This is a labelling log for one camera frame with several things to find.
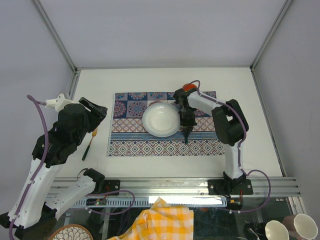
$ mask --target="red object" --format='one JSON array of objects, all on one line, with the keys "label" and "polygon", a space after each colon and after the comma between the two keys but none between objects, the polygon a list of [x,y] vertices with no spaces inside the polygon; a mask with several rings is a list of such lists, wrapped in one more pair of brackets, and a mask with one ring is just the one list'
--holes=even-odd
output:
[{"label": "red object", "polygon": [[187,84],[183,85],[183,87],[182,87],[182,89],[185,91],[188,91],[190,89],[196,89],[196,88],[197,88],[197,86],[192,83],[191,84],[187,83]]}]

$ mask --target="white table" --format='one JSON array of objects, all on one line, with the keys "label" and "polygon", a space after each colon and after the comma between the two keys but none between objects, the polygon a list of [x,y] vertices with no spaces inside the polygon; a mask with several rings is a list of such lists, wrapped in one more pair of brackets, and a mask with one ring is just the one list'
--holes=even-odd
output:
[{"label": "white table", "polygon": [[58,177],[76,177],[83,168],[95,168],[112,178],[222,177],[224,156],[107,157],[115,93],[174,92],[193,80],[201,81],[201,91],[216,91],[218,99],[239,102],[249,124],[244,169],[259,169],[270,177],[282,176],[250,69],[224,67],[82,70],[74,100],[85,97],[107,107],[107,117],[98,127],[86,160],[82,161],[82,156],[91,134],[68,158]]}]

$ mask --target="yellow checkered cloth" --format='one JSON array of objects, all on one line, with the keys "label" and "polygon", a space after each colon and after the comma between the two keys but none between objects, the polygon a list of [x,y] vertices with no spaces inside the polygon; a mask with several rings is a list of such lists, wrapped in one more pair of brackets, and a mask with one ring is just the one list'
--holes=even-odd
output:
[{"label": "yellow checkered cloth", "polygon": [[192,240],[194,211],[186,206],[171,206],[160,197],[143,210],[133,225],[121,236],[110,240]]}]

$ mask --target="placemat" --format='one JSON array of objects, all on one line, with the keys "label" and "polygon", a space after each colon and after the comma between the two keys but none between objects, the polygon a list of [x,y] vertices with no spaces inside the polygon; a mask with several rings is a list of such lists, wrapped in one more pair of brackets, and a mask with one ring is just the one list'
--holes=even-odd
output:
[{"label": "placemat", "polygon": [[[215,91],[204,93],[216,98]],[[188,144],[181,130],[168,137],[156,137],[145,130],[142,117],[149,106],[163,102],[180,110],[173,95],[174,92],[116,93],[107,156],[224,155],[224,145],[217,138],[212,117],[199,109],[195,111],[197,126],[190,133]]]}]

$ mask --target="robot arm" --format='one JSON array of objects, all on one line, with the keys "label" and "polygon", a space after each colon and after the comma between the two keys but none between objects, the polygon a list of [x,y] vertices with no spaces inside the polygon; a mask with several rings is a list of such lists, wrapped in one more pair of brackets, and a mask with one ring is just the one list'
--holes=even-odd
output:
[{"label": "robot arm", "polygon": [[96,129],[107,115],[106,107],[95,105],[83,97],[79,103],[75,103],[65,99],[63,94],[56,99],[47,100],[46,106],[55,108],[58,121],[48,131],[48,150],[44,163],[34,180],[30,181],[44,155],[45,135],[42,135],[32,152],[29,175],[18,200],[10,212],[0,216],[0,224],[5,228],[9,228],[11,222],[14,222],[14,227],[17,228],[15,235],[23,240],[43,239],[65,210],[83,196],[101,192],[104,184],[105,176],[89,169],[84,173],[86,176],[80,178],[74,186],[45,203],[55,177],[69,155],[77,150],[86,133]]},{"label": "robot arm", "polygon": [[186,144],[188,144],[190,132],[197,125],[195,110],[199,109],[213,117],[216,135],[224,144],[225,170],[223,177],[226,186],[224,192],[231,193],[235,187],[246,180],[246,176],[240,168],[243,159],[243,144],[239,144],[244,138],[244,131],[239,119],[230,110],[233,108],[236,111],[245,130],[248,131],[248,123],[238,102],[234,99],[227,102],[217,100],[198,91],[196,86],[178,89],[173,97],[175,103],[181,106],[180,123]]}]

